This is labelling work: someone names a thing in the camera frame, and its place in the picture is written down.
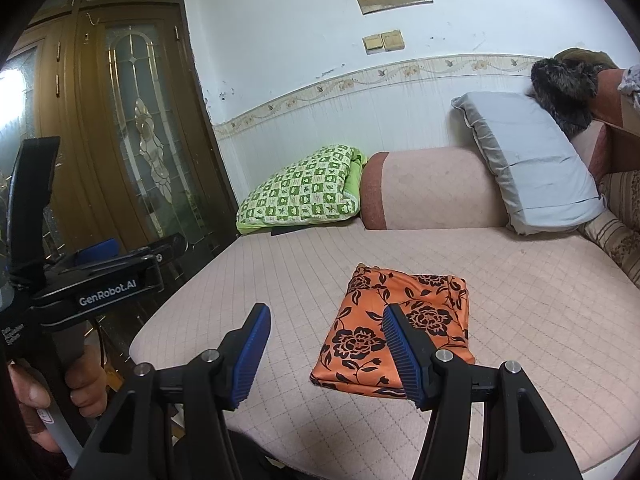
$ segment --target wallpaper border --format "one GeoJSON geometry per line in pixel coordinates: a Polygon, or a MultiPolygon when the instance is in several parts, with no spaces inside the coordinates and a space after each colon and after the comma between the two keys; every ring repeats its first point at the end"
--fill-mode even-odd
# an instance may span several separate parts
{"type": "Polygon", "coordinates": [[[226,123],[214,124],[213,130],[217,140],[227,139],[294,110],[369,88],[469,75],[530,77],[531,66],[539,59],[507,54],[461,54],[379,65],[325,79],[277,97],[226,123]]]}

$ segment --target black fur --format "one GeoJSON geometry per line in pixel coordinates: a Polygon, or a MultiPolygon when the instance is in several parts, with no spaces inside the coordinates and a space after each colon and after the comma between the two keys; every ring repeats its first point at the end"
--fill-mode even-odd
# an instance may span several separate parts
{"type": "Polygon", "coordinates": [[[541,59],[531,69],[536,101],[571,139],[593,119],[588,99],[598,94],[598,70],[573,59],[541,59]]]}

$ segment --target metal screw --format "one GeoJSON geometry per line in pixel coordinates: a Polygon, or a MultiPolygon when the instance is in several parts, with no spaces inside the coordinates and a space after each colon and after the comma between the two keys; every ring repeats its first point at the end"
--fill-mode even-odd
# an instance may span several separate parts
{"type": "Polygon", "coordinates": [[[205,350],[202,354],[200,354],[200,358],[206,363],[212,363],[220,357],[220,352],[217,350],[205,350]]]}
{"type": "Polygon", "coordinates": [[[138,366],[133,368],[133,373],[135,373],[138,377],[144,377],[153,369],[152,365],[149,363],[140,363],[138,366]]]}
{"type": "Polygon", "coordinates": [[[517,361],[507,361],[504,364],[506,370],[512,374],[517,374],[520,370],[522,370],[522,366],[517,361]]]}
{"type": "Polygon", "coordinates": [[[453,352],[451,350],[441,348],[436,352],[436,357],[443,363],[448,363],[453,359],[453,352]]]}

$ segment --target yellow object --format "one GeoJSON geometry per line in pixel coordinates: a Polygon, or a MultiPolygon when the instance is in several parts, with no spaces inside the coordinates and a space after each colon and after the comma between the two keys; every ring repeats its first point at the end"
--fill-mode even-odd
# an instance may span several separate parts
{"type": "Polygon", "coordinates": [[[383,33],[382,43],[384,44],[387,52],[404,49],[404,39],[402,38],[402,34],[399,30],[392,30],[391,32],[383,33]]]}
{"type": "Polygon", "coordinates": [[[374,34],[373,36],[367,36],[366,38],[362,38],[364,42],[364,48],[367,53],[372,51],[381,50],[384,47],[382,43],[382,37],[380,34],[374,34]]]}

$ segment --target sofa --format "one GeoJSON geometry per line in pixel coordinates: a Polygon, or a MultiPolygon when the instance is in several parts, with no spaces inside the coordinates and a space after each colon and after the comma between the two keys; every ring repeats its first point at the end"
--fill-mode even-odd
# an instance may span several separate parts
{"type": "MultiPolygon", "coordinates": [[[[574,140],[597,178],[616,169],[610,128],[594,123],[574,140]]],[[[475,148],[374,154],[360,194],[360,218],[239,237],[143,326],[133,360],[184,364],[241,326],[255,302],[267,303],[271,336],[228,426],[322,478],[409,479],[430,414],[407,400],[314,386],[309,373],[359,263],[454,274],[468,285],[477,363],[522,364],[582,471],[638,439],[640,290],[603,250],[579,232],[523,237],[505,228],[500,192],[475,148]]],[[[481,435],[474,405],[465,478],[476,478],[481,435]]]]}

